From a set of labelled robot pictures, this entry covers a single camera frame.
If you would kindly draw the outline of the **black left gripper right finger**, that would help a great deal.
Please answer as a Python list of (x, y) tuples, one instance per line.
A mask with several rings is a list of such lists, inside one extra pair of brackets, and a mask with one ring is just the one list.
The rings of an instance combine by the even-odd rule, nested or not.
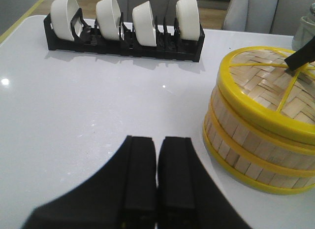
[(248, 229), (204, 168), (190, 138), (166, 137), (158, 159), (159, 229)]

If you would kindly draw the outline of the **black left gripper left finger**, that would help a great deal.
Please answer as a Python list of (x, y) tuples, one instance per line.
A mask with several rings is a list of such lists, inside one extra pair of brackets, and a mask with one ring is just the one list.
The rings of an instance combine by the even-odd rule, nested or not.
[(92, 177), (36, 208), (24, 229), (153, 229), (156, 151), (148, 137), (128, 135)]

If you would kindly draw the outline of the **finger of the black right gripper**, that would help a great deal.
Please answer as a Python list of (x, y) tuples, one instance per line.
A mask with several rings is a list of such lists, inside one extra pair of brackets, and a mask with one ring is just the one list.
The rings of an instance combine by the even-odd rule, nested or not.
[(299, 67), (315, 61), (315, 39), (312, 38), (301, 49), (285, 58), (285, 63), (290, 70), (296, 70)]

